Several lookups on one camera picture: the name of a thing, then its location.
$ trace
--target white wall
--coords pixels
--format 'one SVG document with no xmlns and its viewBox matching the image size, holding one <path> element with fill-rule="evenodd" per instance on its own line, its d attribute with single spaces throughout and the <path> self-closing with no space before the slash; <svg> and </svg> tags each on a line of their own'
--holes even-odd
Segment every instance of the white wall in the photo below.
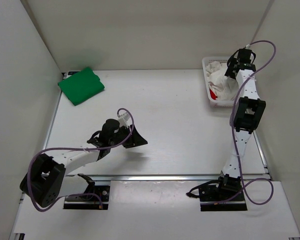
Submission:
<svg viewBox="0 0 300 240">
<path fill-rule="evenodd" d="M 28 0 L 62 71 L 200 69 L 250 42 L 269 0 Z"/>
<path fill-rule="evenodd" d="M 0 0 L 0 240 L 19 207 L 19 184 L 43 146 L 61 72 L 19 0 Z"/>
<path fill-rule="evenodd" d="M 256 39 L 277 46 L 273 62 L 257 75 L 258 92 L 266 101 L 258 136 L 300 230 L 300 0 L 274 1 Z M 264 44 L 254 48 L 258 67 L 272 52 Z"/>
</svg>

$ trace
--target white cloth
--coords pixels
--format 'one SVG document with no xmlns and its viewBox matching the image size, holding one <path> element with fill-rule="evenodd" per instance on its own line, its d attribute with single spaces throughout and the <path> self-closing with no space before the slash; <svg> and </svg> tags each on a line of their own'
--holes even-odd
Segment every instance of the white cloth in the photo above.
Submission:
<svg viewBox="0 0 300 240">
<path fill-rule="evenodd" d="M 206 66 L 209 88 L 216 95 L 217 100 L 234 100 L 238 92 L 238 82 L 225 76 L 227 64 L 214 61 Z"/>
</svg>

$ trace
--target green fabric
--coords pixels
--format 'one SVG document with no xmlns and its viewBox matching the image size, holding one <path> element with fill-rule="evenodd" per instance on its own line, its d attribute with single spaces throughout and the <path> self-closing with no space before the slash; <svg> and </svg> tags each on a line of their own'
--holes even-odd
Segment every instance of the green fabric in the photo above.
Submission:
<svg viewBox="0 0 300 240">
<path fill-rule="evenodd" d="M 100 93 L 105 88 L 100 82 L 100 78 L 94 74 L 90 67 L 86 67 L 59 82 L 58 85 L 75 106 Z"/>
</svg>

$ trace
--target plastic basket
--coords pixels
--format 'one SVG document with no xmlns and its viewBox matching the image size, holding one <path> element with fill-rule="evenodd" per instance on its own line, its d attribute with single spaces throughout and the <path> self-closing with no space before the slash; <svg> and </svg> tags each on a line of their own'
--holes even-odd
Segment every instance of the plastic basket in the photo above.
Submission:
<svg viewBox="0 0 300 240">
<path fill-rule="evenodd" d="M 206 67 L 208 66 L 209 63 L 212 63 L 214 61 L 218 61 L 220 63 L 226 63 L 229 59 L 229 56 L 207 56 L 202 59 L 202 67 L 203 67 L 203 77 L 205 81 L 205 88 L 206 92 L 208 94 L 208 98 L 210 101 L 210 106 L 213 108 L 231 108 L 234 105 L 234 101 L 224 101 L 224 100 L 214 100 L 212 99 L 210 95 L 210 90 L 209 90 L 209 80 L 207 76 L 207 71 Z"/>
</svg>

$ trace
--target white panel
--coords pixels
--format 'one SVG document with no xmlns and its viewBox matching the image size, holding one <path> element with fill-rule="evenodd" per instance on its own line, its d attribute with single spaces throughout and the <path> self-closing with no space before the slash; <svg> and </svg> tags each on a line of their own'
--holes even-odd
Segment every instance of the white panel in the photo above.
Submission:
<svg viewBox="0 0 300 240">
<path fill-rule="evenodd" d="M 269 0 L 28 0 L 62 71 L 199 69 L 253 38 Z"/>
<path fill-rule="evenodd" d="M 19 184 L 43 146 L 61 73 L 18 0 L 0 0 L 0 240 L 9 238 Z"/>
<path fill-rule="evenodd" d="M 66 210 L 60 200 L 46 213 L 24 199 L 16 232 L 25 239 L 102 240 L 288 240 L 299 237 L 280 182 L 266 205 L 248 211 L 200 212 L 186 192 L 198 182 L 111 182 L 108 210 Z M 248 187 L 252 199 L 266 200 L 267 182 Z"/>
<path fill-rule="evenodd" d="M 107 119 L 116 119 L 117 109 L 122 107 L 131 111 L 136 129 L 148 145 L 117 147 L 76 173 L 220 174 L 231 155 L 231 110 L 210 107 L 202 70 L 95 73 L 105 90 L 78 106 L 62 95 L 48 146 L 81 146 Z M 247 144 L 243 172 L 265 173 L 253 137 Z"/>
<path fill-rule="evenodd" d="M 266 101 L 258 135 L 300 229 L 300 0 L 275 1 L 256 39 L 277 46 L 273 62 L 257 76 L 258 92 Z M 255 51 L 260 67 L 272 47 L 260 43 Z"/>
</svg>

